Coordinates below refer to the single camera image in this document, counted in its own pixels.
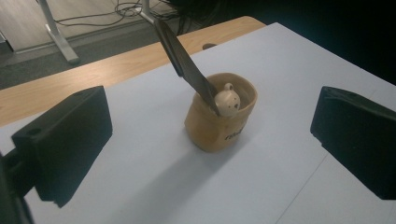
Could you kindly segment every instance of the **small figurine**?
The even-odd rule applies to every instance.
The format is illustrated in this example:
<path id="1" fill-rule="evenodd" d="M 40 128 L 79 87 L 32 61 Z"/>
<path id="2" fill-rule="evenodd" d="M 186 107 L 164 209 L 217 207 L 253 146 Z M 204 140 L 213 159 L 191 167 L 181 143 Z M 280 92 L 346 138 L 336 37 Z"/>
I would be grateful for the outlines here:
<path id="1" fill-rule="evenodd" d="M 233 84 L 231 83 L 224 85 L 224 91 L 215 96 L 215 102 L 220 115 L 223 117 L 235 116 L 241 105 L 241 99 L 238 93 L 233 90 Z"/>

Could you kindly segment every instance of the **dark background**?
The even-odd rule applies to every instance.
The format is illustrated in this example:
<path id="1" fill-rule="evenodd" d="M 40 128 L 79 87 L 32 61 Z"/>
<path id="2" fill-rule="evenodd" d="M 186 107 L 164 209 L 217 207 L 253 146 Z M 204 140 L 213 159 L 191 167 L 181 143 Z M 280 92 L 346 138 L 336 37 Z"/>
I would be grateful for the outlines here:
<path id="1" fill-rule="evenodd" d="M 395 25 L 389 3 L 357 0 L 171 0 L 202 26 L 241 16 L 279 22 L 360 68 L 396 85 Z"/>

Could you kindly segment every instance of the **white paper sheet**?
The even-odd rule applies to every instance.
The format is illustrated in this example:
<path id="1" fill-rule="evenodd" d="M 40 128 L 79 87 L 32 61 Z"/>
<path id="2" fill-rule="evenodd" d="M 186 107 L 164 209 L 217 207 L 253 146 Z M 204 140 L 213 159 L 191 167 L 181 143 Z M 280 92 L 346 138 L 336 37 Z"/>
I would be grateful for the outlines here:
<path id="1" fill-rule="evenodd" d="M 255 85 L 258 102 L 236 145 L 198 149 L 183 125 L 193 89 L 171 64 L 152 70 L 106 89 L 114 133 L 73 199 L 59 209 L 34 190 L 26 196 L 37 224 L 395 219 L 395 202 L 378 200 L 309 132 L 322 86 L 396 110 L 395 86 L 278 23 L 193 59 L 206 76 L 232 72 Z M 0 129 L 3 154 L 33 118 Z"/>

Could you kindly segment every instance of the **brown cup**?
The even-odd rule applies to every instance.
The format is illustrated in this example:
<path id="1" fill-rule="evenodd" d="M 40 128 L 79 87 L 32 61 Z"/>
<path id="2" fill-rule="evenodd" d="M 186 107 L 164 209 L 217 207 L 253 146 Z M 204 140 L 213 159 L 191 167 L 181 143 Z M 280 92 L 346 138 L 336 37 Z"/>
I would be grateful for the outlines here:
<path id="1" fill-rule="evenodd" d="M 184 124 L 191 141 L 207 152 L 220 151 L 233 144 L 244 129 L 248 116 L 257 100 L 254 86 L 246 79 L 232 73 L 219 73 L 207 77 L 218 91 L 226 83 L 232 83 L 233 89 L 241 99 L 238 112 L 233 117 L 217 116 L 198 93 L 192 99 L 189 113 Z"/>

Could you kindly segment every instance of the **gray utensil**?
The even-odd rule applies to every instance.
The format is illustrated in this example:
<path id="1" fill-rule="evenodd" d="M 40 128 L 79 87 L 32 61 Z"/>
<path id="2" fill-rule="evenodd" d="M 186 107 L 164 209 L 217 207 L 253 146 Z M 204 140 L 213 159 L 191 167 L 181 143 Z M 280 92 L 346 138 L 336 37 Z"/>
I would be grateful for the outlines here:
<path id="1" fill-rule="evenodd" d="M 215 103 L 215 96 L 218 93 L 216 88 L 202 75 L 176 35 L 164 21 L 155 19 L 154 27 L 177 74 L 183 77 L 219 116 L 219 110 Z"/>

